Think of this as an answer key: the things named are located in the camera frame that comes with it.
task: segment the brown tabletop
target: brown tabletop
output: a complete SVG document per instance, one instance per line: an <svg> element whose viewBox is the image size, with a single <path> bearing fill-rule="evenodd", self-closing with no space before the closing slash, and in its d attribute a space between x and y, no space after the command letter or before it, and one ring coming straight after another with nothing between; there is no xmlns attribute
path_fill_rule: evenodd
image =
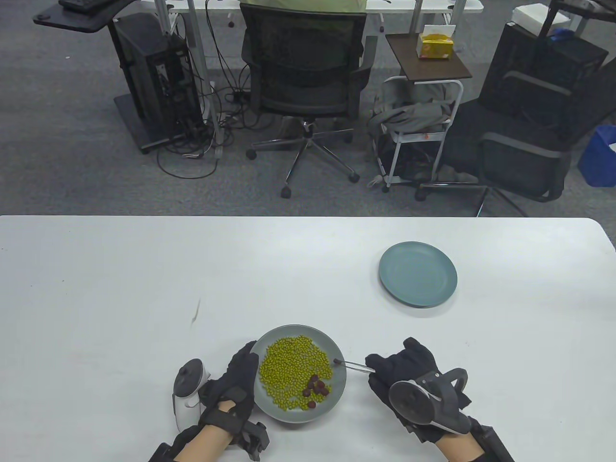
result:
<svg viewBox="0 0 616 462"><path fill-rule="evenodd" d="M419 59L417 34L386 34L385 37L409 80L422 82L472 77L455 52L449 59Z"/></svg>

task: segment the chair base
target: chair base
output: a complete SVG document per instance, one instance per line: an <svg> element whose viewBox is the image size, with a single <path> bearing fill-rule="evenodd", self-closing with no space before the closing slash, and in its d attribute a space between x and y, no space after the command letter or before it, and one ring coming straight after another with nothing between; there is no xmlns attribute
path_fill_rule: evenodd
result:
<svg viewBox="0 0 616 462"><path fill-rule="evenodd" d="M353 141L352 128L314 133L314 120L308 119L302 121L302 128L304 130L301 138L261 141L258 143L253 143L252 148L246 151L246 157L248 157L250 160L254 160L257 157L257 151L267 151L271 150L272 148L284 146L298 147L298 153L295 156L293 165L291 166L289 173L286 175L285 185L280 190L280 197L282 197L283 199L289 199L291 197L291 188L289 186L291 177L293 176L299 159L304 155L306 149L309 147L315 147L318 151L321 151L326 156L330 157L331 159L334 159L337 164L339 164L349 173L349 181L351 181L352 183L357 183L359 181L359 175L351 167L345 164L342 159L340 159L340 157L330 151L322 143L323 139L331 137L342 137L345 142L351 143Z"/></svg>
<svg viewBox="0 0 616 462"><path fill-rule="evenodd" d="M524 210L522 210L522 208L516 205L511 199L509 199L505 194L503 194L503 192L500 189L494 188L491 186L480 185L477 183L463 183L463 182L422 183L417 187L417 190L415 191L415 199L418 201L424 201L426 200L426 197L428 195L428 191L426 191L426 189L441 189L441 188L463 188L463 189L483 188L484 193L481 195L481 199L479 201L479 204L477 205L477 209L474 215L476 217L481 215L481 211L484 208L485 200L487 199L488 194L490 192L494 192L499 198L505 201L510 207L515 209L521 216L528 218L528 214Z"/></svg>

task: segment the green shirt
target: green shirt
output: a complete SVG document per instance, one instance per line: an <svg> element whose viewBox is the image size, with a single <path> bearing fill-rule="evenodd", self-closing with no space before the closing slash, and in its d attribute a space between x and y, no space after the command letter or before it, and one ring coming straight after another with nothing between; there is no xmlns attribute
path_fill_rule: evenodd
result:
<svg viewBox="0 0 616 462"><path fill-rule="evenodd" d="M240 0L251 5L321 13L365 13L366 0Z"/></svg>

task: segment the green bean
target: green bean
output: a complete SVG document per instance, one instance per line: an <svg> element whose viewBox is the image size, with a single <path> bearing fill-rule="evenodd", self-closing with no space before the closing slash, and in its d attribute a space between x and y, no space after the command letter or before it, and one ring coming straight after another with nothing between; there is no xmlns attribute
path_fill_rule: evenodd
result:
<svg viewBox="0 0 616 462"><path fill-rule="evenodd" d="M330 380L333 370L327 355L310 338L285 337L276 340L265 351L259 367L259 377L275 405L284 411L291 409L308 410L308 403L321 403L324 395L316 394L314 389L306 397L303 392L313 376ZM331 392L331 386L325 384Z"/></svg>

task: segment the white vr controller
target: white vr controller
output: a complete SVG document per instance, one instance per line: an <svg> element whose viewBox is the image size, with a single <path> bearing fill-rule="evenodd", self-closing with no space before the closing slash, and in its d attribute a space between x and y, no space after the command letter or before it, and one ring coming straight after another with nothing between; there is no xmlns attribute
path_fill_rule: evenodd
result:
<svg viewBox="0 0 616 462"><path fill-rule="evenodd" d="M197 358L188 361L177 372L173 382L173 413L180 432L199 423L205 407L199 401L198 392L209 377L210 373Z"/></svg>

